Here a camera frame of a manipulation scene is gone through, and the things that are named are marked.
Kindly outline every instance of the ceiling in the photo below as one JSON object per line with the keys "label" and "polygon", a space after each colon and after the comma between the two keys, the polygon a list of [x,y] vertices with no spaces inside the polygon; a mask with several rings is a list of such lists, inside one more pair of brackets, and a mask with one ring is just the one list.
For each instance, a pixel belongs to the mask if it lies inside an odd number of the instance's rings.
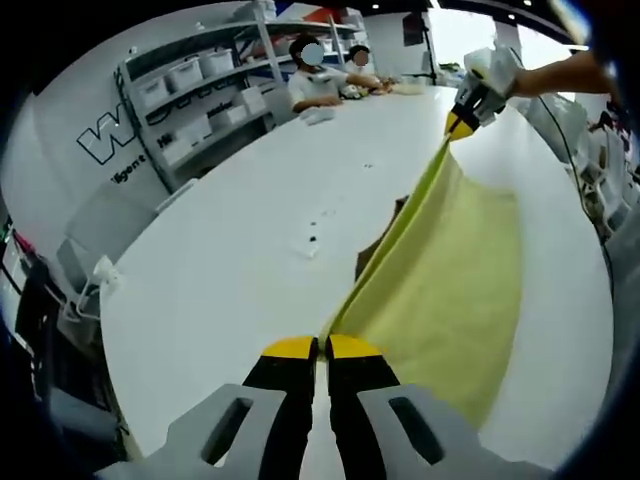
{"label": "ceiling", "polygon": [[[311,1],[324,5],[349,5],[357,8],[363,15],[381,15],[385,13],[426,10],[430,0],[325,0]],[[574,43],[558,17],[549,7],[548,0],[531,0],[526,5],[524,0],[437,0],[442,8],[466,10],[469,12],[491,15],[495,20],[510,25],[524,25],[562,43]]]}

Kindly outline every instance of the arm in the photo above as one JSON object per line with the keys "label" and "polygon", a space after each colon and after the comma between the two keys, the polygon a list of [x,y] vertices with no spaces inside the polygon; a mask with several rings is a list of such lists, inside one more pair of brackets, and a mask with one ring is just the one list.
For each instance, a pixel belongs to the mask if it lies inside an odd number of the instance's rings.
{"label": "arm", "polygon": [[520,70],[511,95],[537,97],[555,92],[610,93],[614,100],[619,98],[615,84],[591,52],[580,52],[535,70]]}
{"label": "arm", "polygon": [[311,107],[333,107],[340,105],[342,100],[338,97],[328,96],[320,98],[311,98],[309,100],[302,100],[293,105],[294,113],[304,112],[307,108]]}
{"label": "arm", "polygon": [[382,84],[377,78],[357,73],[350,73],[347,75],[347,83],[350,85],[356,85],[357,87],[373,88],[376,90],[382,87]]}

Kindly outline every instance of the metal shelf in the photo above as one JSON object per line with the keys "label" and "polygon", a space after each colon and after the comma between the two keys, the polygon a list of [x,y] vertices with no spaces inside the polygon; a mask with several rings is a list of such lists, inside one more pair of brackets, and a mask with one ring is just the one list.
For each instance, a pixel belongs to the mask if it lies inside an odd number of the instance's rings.
{"label": "metal shelf", "polygon": [[211,147],[212,145],[218,143],[220,140],[225,139],[226,137],[228,137],[229,135],[231,135],[233,132],[235,132],[236,130],[239,130],[240,128],[244,127],[245,125],[251,123],[251,122],[255,122],[256,120],[264,117],[265,115],[269,114],[269,110],[265,109],[262,112],[253,114],[253,115],[248,115],[247,118],[245,118],[242,122],[236,123],[234,125],[231,125],[219,132],[216,132],[214,134],[212,134],[210,137],[204,139],[202,142],[200,142],[193,150],[191,150],[188,154],[186,154],[184,157],[182,157],[180,160],[178,160],[175,163],[167,163],[169,165],[169,168],[173,171],[179,169],[180,167],[182,167],[183,165],[189,163],[189,161],[191,161],[194,157],[196,157],[197,155],[200,155],[202,152],[204,152],[206,149],[208,149],[209,147]]}
{"label": "metal shelf", "polygon": [[[331,57],[335,55],[338,55],[338,52],[325,53],[325,57]],[[278,63],[286,63],[286,62],[293,61],[290,55],[282,55],[280,57],[277,57],[276,60]],[[241,67],[235,68],[233,70],[229,70],[228,72],[222,73],[220,75],[204,78],[201,81],[194,83],[189,88],[180,90],[179,92],[175,92],[169,95],[167,98],[165,98],[162,102],[154,105],[153,107],[148,108],[147,110],[145,110],[144,116],[145,118],[149,118],[152,115],[157,115],[159,113],[162,113],[164,110],[171,108],[173,104],[179,102],[183,98],[194,94],[198,90],[211,87],[216,83],[221,82],[222,80],[225,80],[226,78],[232,77],[233,75],[239,75],[242,73],[250,72],[251,70],[257,70],[259,68],[265,68],[269,66],[270,66],[269,59],[260,60],[259,62],[247,63]]]}
{"label": "metal shelf", "polygon": [[[256,74],[259,69],[263,68],[271,71],[273,81],[261,85],[261,91],[286,89],[285,78],[280,66],[293,60],[289,55],[276,55],[272,38],[302,32],[317,36],[328,35],[331,37],[337,51],[327,53],[326,57],[337,58],[338,62],[344,65],[345,59],[340,39],[353,38],[354,34],[361,32],[359,28],[352,25],[336,25],[332,17],[328,17],[328,23],[305,22],[302,20],[265,21],[262,13],[257,8],[257,3],[254,2],[254,4],[257,19],[255,21],[226,23],[213,28],[194,31],[185,38],[165,43],[157,48],[128,58],[121,62],[116,72],[114,72],[118,95],[125,105],[127,116],[140,138],[142,147],[151,164],[170,193],[179,187],[179,182],[176,178],[178,169],[192,161],[194,157],[200,155],[210,146],[227,138],[231,133],[243,128],[248,123],[264,117],[270,111],[265,110],[260,114],[248,116],[238,124],[217,131],[172,165],[169,165],[166,161],[164,152],[158,144],[158,138],[168,133],[167,129],[169,131],[177,130],[184,123],[189,123],[194,117],[204,114],[203,112],[209,108],[211,103],[211,101],[205,99],[213,88],[222,90],[232,85],[236,85],[240,89],[249,88],[249,76],[252,71],[255,71]],[[142,84],[167,75],[171,68],[189,58],[199,56],[203,52],[219,47],[231,49],[234,63],[238,65],[240,63],[238,46],[246,40],[254,39],[260,41],[264,46],[266,57],[264,60],[241,65],[221,75],[203,78],[184,90],[168,95],[167,98],[152,107],[144,105],[139,91]],[[194,95],[200,96],[202,101],[195,102],[194,106],[188,109],[172,110],[173,106],[186,106]]]}
{"label": "metal shelf", "polygon": [[162,65],[233,40],[241,32],[257,37],[257,27],[257,22],[225,23],[139,53],[126,62],[131,81],[136,81]]}
{"label": "metal shelf", "polygon": [[[265,25],[270,35],[291,35],[301,31],[312,35],[331,34],[331,25],[328,23],[276,21],[267,22]],[[163,65],[183,59],[189,55],[195,55],[225,41],[259,38],[257,27],[257,22],[226,23],[140,53],[126,62],[131,81],[135,82],[140,77]],[[352,25],[336,24],[335,27],[337,33],[343,36],[350,36],[361,31]]]}
{"label": "metal shelf", "polygon": [[[273,21],[266,22],[267,31],[270,35],[292,35],[294,33],[306,32],[310,35],[330,35],[331,25],[328,23],[305,22],[305,21]],[[336,24],[336,30],[339,35],[350,36],[361,30],[353,25]],[[250,38],[249,32],[242,32],[238,35],[239,39]]]}

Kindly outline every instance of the yellow cloth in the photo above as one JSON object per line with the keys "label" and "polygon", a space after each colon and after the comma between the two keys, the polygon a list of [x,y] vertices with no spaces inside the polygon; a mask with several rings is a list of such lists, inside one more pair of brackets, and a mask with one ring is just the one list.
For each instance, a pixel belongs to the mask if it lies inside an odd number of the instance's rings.
{"label": "yellow cloth", "polygon": [[325,328],[378,347],[402,383],[475,426],[504,377],[520,307],[517,202],[464,176],[448,138]]}

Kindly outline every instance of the cable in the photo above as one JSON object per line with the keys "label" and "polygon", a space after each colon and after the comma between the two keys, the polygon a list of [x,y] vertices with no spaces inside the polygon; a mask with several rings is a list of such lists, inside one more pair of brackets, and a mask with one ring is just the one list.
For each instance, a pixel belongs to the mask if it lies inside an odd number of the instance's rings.
{"label": "cable", "polygon": [[9,274],[9,270],[7,270],[7,267],[4,265],[4,262],[0,260],[0,269],[2,269],[2,273],[4,273],[5,277],[7,277],[7,280],[9,280],[9,283],[11,284],[11,286],[13,287],[13,289],[18,292],[18,295],[22,296],[22,289],[18,286],[18,284],[16,283],[16,281],[13,279],[13,277]]}
{"label": "cable", "polygon": [[[511,47],[509,47],[509,49],[516,56],[516,58],[518,59],[520,64],[523,65],[522,59],[520,58],[520,55],[518,55],[518,52],[516,52]],[[600,234],[598,233],[598,227],[596,226],[596,223],[595,223],[594,219],[591,218],[591,215],[589,215],[589,212],[587,211],[585,198],[584,198],[584,195],[583,195],[584,192],[580,188],[578,169],[576,168],[576,164],[573,161],[573,155],[571,154],[571,149],[569,148],[569,142],[567,142],[567,137],[565,136],[564,131],[562,130],[562,127],[560,127],[560,123],[558,122],[556,117],[553,115],[553,113],[551,113],[551,109],[547,106],[546,102],[542,99],[542,96],[538,96],[536,98],[538,98],[540,100],[540,103],[542,103],[542,106],[545,108],[545,110],[547,111],[547,113],[551,117],[551,120],[553,120],[553,123],[555,123],[556,127],[558,127],[558,132],[560,132],[560,136],[562,137],[562,143],[564,144],[564,147],[567,150],[567,157],[569,158],[569,163],[571,164],[571,171],[573,172],[573,177],[574,177],[574,179],[576,181],[576,189],[578,190],[578,196],[580,197],[580,206],[582,207],[582,211],[587,216],[587,218],[589,219],[589,221],[593,225],[593,228],[595,229],[596,234],[598,235],[598,241],[600,242],[600,247],[602,248],[602,253],[603,253],[603,256],[604,256],[604,263],[605,263],[605,265],[607,267],[607,273],[609,274],[609,290],[611,291],[611,296],[613,297],[613,292],[614,292],[614,286],[613,286],[613,263],[611,262],[611,256],[609,255],[609,251],[607,250],[607,246],[605,244],[605,241],[604,241],[603,238],[600,237]],[[607,137],[607,155],[609,154],[608,152],[609,152],[609,138]]]}

